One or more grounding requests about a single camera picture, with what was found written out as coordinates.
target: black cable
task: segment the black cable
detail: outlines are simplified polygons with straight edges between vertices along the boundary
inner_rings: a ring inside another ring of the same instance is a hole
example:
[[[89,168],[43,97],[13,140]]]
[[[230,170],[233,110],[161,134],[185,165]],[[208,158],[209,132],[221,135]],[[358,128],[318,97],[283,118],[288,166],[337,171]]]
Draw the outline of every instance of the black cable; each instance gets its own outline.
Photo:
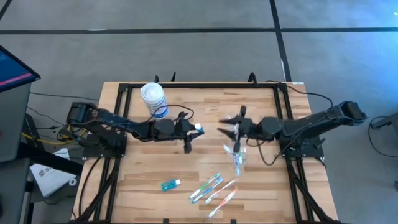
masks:
[[[76,195],[68,195],[65,198],[62,198],[62,199],[60,199],[59,201],[56,201],[56,202],[47,202],[46,200],[43,200],[43,202],[46,203],[47,205],[57,205],[61,201],[65,200],[66,198],[74,198],[74,197],[76,197]]]
[[[263,142],[261,142],[260,144],[257,142],[256,145],[250,145],[250,144],[248,143],[248,141],[249,141],[249,139],[247,138],[247,139],[246,139],[246,145],[248,145],[248,146],[250,146],[250,147],[258,147],[258,146],[261,146],[262,144],[265,143],[265,141],[263,141]]]
[[[28,107],[29,109],[31,109],[32,111],[34,111],[35,113],[37,113],[38,115],[40,115],[40,116],[43,116],[43,117],[46,117],[46,118],[49,118],[49,119],[51,119],[52,121],[54,121],[55,123],[58,123],[58,124],[61,124],[61,125],[64,125],[63,123],[61,123],[61,122],[59,122],[59,121],[56,121],[56,120],[54,120],[52,117],[50,117],[49,115],[45,115],[45,114],[41,114],[41,113],[39,113],[39,112],[37,112],[37,110],[35,110],[35,109],[33,109],[33,108],[31,108],[31,107]]]
[[[30,94],[35,94],[35,95],[40,95],[40,96],[54,96],[54,97],[77,98],[77,99],[84,99],[84,100],[96,100],[96,101],[99,101],[99,99],[87,98],[87,97],[82,97],[82,96],[53,95],[53,94],[34,93],[34,92],[31,92]]]
[[[275,161],[276,161],[276,159],[282,154],[282,153],[284,153],[285,151],[286,151],[286,149],[288,149],[289,148],[289,146],[300,136],[300,134],[303,132],[303,131],[301,131],[300,133],[298,133],[279,153],[278,153],[278,155],[276,155],[275,156],[275,158],[274,158],[274,160],[269,164],[265,159],[264,159],[264,156],[262,155],[262,151],[261,151],[261,145],[259,144],[259,141],[258,140],[256,140],[257,141],[257,145],[259,146],[259,152],[260,152],[260,156],[261,156],[261,159],[262,159],[262,161],[265,163],[265,165],[267,165],[267,166],[272,166],[272,165],[274,165],[274,163],[275,163]]]
[[[276,83],[281,83],[281,84],[283,84],[283,83],[280,82],[280,81],[274,81],[274,80],[267,80],[266,82],[276,82]],[[289,86],[288,84],[286,84],[286,86],[287,86],[287,88],[290,88],[290,89],[296,91],[297,93],[322,97],[322,98],[324,98],[324,99],[326,99],[326,100],[328,100],[328,101],[330,102],[330,107],[331,107],[331,108],[332,108],[333,105],[334,105],[334,104],[333,104],[333,101],[332,101],[329,97],[324,96],[324,95],[322,95],[322,94],[319,94],[319,93],[302,92],[302,91],[296,90],[295,88]]]
[[[75,212],[73,212],[73,208],[71,209],[71,212],[72,212],[72,215],[73,215],[73,219],[75,220],[76,219],[76,214],[75,214]]]
[[[60,125],[60,126],[51,126],[51,127],[48,127],[48,128],[33,128],[33,127],[24,126],[24,128],[30,128],[30,129],[36,129],[36,130],[45,130],[45,129],[54,130],[54,129],[60,128],[60,127],[62,127],[62,126],[63,126],[63,125]]]
[[[82,201],[83,201],[83,193],[84,193],[85,188],[86,188],[87,180],[88,180],[88,178],[89,178],[91,172],[93,171],[94,166],[98,163],[98,161],[100,161],[100,159],[101,159],[101,157],[99,157],[97,160],[95,160],[95,162],[93,163],[93,165],[90,167],[90,169],[89,169],[89,171],[88,171],[88,173],[87,173],[86,179],[85,179],[85,181],[84,181],[84,183],[83,183],[83,187],[81,188],[80,200],[79,200],[79,217],[81,216],[81,205],[82,205]]]
[[[323,160],[321,160],[321,158],[319,158],[319,157],[314,157],[314,158],[315,158],[316,160],[318,160],[320,163],[322,163],[322,165],[325,167],[325,170],[328,170],[326,164],[324,163]]]
[[[377,117],[373,118],[373,119],[371,120],[371,122],[369,122],[369,127],[368,127],[369,142],[371,143],[372,148],[373,148],[378,154],[381,154],[381,155],[387,156],[387,157],[398,158],[398,156],[392,156],[392,155],[384,154],[384,153],[378,151],[378,149],[376,149],[376,147],[374,147],[374,144],[373,144],[372,138],[371,138],[371,126],[372,126],[372,122],[373,122],[375,119],[379,119],[379,118],[386,118],[386,116],[377,116]]]
[[[117,124],[112,124],[112,125],[108,125],[107,127],[105,127],[105,128],[110,128],[110,127],[113,127],[113,126],[116,126],[116,125],[120,125],[120,124],[130,124],[131,126],[136,126],[136,125],[141,125],[141,124],[146,124],[146,123],[148,123],[149,121],[151,121],[151,119],[154,117],[154,115],[156,114],[156,112],[159,110],[159,109],[161,109],[161,108],[165,108],[165,107],[168,107],[168,106],[178,106],[178,107],[181,107],[181,108],[184,108],[184,109],[187,109],[187,110],[189,110],[189,111],[191,111],[192,112],[192,114],[191,114],[191,116],[189,117],[189,118],[184,118],[184,119],[186,119],[186,120],[189,120],[189,119],[191,119],[192,117],[193,117],[193,115],[195,114],[195,112],[194,112],[194,110],[193,109],[191,109],[191,108],[188,108],[188,107],[186,107],[186,106],[182,106],[182,105],[176,105],[176,104],[172,104],[172,105],[164,105],[164,106],[160,106],[160,107],[158,107],[154,112],[153,112],[153,114],[150,116],[150,118],[148,118],[146,121],[143,121],[143,122],[139,122],[139,123],[136,123],[136,124],[131,124],[130,122],[123,122],[123,123],[117,123]]]
[[[72,134],[75,134],[76,132],[83,130],[83,128],[78,128],[77,130],[75,130],[75,128],[76,127],[72,127]]]
[[[36,136],[32,136],[33,137],[33,139],[35,139],[35,141],[34,142],[36,142],[38,139],[37,138],[35,138]],[[50,136],[46,136],[46,135],[44,135],[44,134],[39,134],[39,137],[41,138],[41,137],[45,137],[45,138],[49,138],[49,139],[53,139],[53,140],[57,140],[57,141],[60,141],[60,142],[66,142],[66,141],[61,141],[61,140],[59,140],[59,139],[57,139],[57,138],[53,138],[53,137],[50,137]],[[65,145],[63,145],[63,146],[66,146],[66,145],[69,145],[69,144],[71,144],[71,145],[74,145],[74,146],[80,146],[79,144],[74,144],[74,143],[68,143],[68,144],[65,144]]]
[[[258,148],[259,148],[259,152],[260,152],[260,156],[261,156],[262,161],[265,163],[265,165],[267,165],[267,166],[272,166],[272,165],[275,163],[276,159],[277,159],[282,153],[284,153],[284,152],[289,148],[289,146],[300,136],[301,133],[303,133],[303,132],[304,132],[305,130],[307,130],[308,128],[311,128],[311,126],[318,124],[320,121],[322,121],[322,120],[325,119],[326,117],[327,117],[327,115],[325,115],[325,116],[323,116],[322,118],[320,118],[317,122],[314,122],[313,124],[308,125],[308,126],[302,128],[300,131],[298,131],[298,133],[297,133],[297,134],[292,138],[292,140],[291,140],[291,141],[278,153],[278,155],[276,155],[276,157],[274,158],[274,160],[273,160],[270,164],[269,164],[268,162],[266,162],[266,160],[264,159],[264,156],[262,155],[262,151],[261,151],[261,145],[262,145],[265,141],[263,141],[262,143],[259,143],[259,141],[256,140],[256,141],[257,141],[257,146],[258,146]]]

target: computer screen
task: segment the computer screen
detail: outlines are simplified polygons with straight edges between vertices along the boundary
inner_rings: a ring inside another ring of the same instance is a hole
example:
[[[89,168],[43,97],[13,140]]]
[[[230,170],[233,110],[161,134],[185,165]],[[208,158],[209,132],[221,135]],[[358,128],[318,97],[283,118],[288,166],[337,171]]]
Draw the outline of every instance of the computer screen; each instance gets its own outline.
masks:
[[[0,46],[0,92],[40,79],[40,75]]]

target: toothbrush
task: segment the toothbrush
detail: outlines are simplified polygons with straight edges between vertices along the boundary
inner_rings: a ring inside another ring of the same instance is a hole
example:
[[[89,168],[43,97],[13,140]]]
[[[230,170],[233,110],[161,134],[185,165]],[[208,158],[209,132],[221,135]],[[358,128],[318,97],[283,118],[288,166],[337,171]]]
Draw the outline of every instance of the toothbrush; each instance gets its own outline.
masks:
[[[213,199],[213,197],[217,196],[222,190],[224,190],[225,188],[233,185],[236,182],[236,178],[231,180],[228,184],[226,184],[223,188],[217,190],[216,192],[214,192],[212,195],[210,195],[210,197],[205,201],[206,204],[210,203],[211,200]]]
[[[225,197],[225,199],[213,211],[210,212],[208,218],[212,218],[214,215],[216,215],[216,213],[221,209],[221,207],[226,205],[234,197],[234,194],[237,191],[238,191],[238,188],[236,188],[231,193],[229,193],[229,195],[227,197]]]
[[[214,188],[216,188],[220,183],[222,183],[222,181],[224,180],[224,178],[220,177],[219,179],[217,179],[217,181],[213,184],[213,186],[209,187],[208,189],[206,189],[202,194],[200,194],[199,196],[197,196],[195,199],[193,199],[192,203],[197,202],[199,199],[201,199],[203,196],[205,196],[206,194],[208,194],[209,192],[211,192]]]
[[[207,187],[207,185],[209,185],[213,180],[217,179],[219,176],[220,174],[216,174],[213,177],[210,177],[210,179],[207,180],[205,184],[203,184],[198,190],[196,190],[193,194],[191,194],[191,196],[189,196],[189,199],[192,199],[194,196],[199,194],[203,189]]]

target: white cylindrical container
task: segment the white cylindrical container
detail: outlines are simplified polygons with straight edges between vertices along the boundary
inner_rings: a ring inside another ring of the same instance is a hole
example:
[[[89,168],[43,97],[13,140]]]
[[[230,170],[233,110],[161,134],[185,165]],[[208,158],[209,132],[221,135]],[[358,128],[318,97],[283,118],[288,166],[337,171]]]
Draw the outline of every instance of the white cylindrical container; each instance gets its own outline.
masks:
[[[151,116],[155,119],[167,116],[169,107],[166,106],[167,101],[162,86],[157,83],[147,83],[141,88],[141,96]]]

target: wooden tabletop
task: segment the wooden tabletop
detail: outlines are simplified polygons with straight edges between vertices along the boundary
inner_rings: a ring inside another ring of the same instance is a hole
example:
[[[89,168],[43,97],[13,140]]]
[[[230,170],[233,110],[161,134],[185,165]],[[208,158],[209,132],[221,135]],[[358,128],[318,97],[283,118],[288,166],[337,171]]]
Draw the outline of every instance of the wooden tabletop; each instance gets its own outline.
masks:
[[[100,108],[113,112],[118,82],[106,82],[103,87]],[[305,91],[304,85],[294,88]],[[128,135],[126,156],[121,160],[118,186],[114,201],[113,223],[162,223],[168,218],[170,223],[294,223],[294,210],[290,193],[285,160],[278,158],[273,166],[266,166],[257,147],[247,147],[247,161],[239,177],[238,192],[234,198],[211,220],[206,216],[230,193],[224,190],[209,205],[205,199],[195,204],[188,200],[189,195],[204,184],[209,177],[219,172],[224,183],[234,177],[234,165],[222,148],[230,140],[216,129],[226,127],[219,119],[227,115],[235,116],[241,105],[247,106],[246,117],[258,122],[264,116],[277,116],[273,91],[267,88],[165,88],[168,104],[180,104],[195,111],[191,123],[200,123],[205,134],[192,141],[192,152],[183,153],[183,141],[140,142]],[[289,90],[290,104],[295,119],[311,114],[306,95]],[[284,117],[285,108],[282,100]],[[175,118],[181,108],[170,107],[168,117]],[[139,89],[134,89],[129,109],[129,119],[143,121],[149,112],[141,99]],[[279,153],[279,143],[273,141],[262,145],[266,160],[271,161]],[[98,192],[103,160],[100,160],[88,179],[83,196],[83,209]],[[85,162],[81,179],[86,178],[95,159]],[[337,218],[325,168],[315,159],[304,159],[308,188],[321,208],[332,218]],[[161,190],[160,184],[180,179],[181,185],[168,192]],[[74,212],[78,212],[80,182]],[[302,196],[300,205],[303,218],[306,218]],[[108,195],[103,201],[101,217],[104,218]]]

